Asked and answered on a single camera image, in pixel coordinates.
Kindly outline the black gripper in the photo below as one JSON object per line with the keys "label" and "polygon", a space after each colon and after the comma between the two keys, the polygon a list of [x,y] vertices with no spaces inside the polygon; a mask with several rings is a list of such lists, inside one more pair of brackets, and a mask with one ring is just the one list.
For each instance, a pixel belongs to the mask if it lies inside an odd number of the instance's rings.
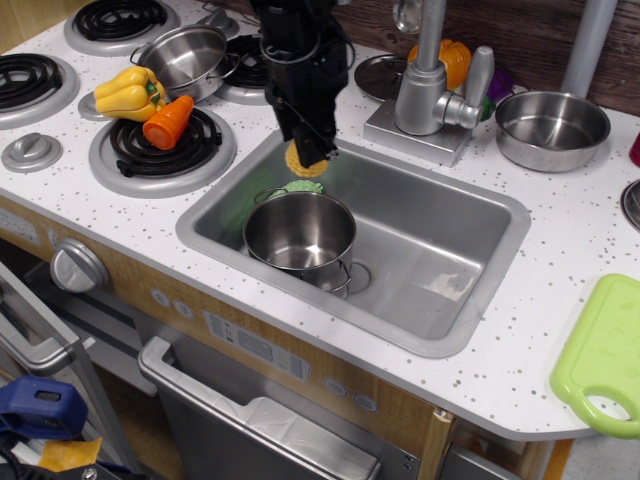
{"label": "black gripper", "polygon": [[268,72],[265,97],[283,138],[295,140],[305,168],[332,160],[337,155],[336,99],[349,81],[353,44],[343,34],[325,34],[299,55],[266,42],[261,53]]}

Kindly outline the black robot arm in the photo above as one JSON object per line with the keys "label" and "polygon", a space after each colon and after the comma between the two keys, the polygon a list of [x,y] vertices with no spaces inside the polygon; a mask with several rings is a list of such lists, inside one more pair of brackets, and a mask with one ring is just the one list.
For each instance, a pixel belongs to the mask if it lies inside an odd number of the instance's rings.
{"label": "black robot arm", "polygon": [[336,99],[347,86],[355,51],[332,15],[337,1],[252,1],[266,62],[265,98],[283,139],[311,168],[336,151]]}

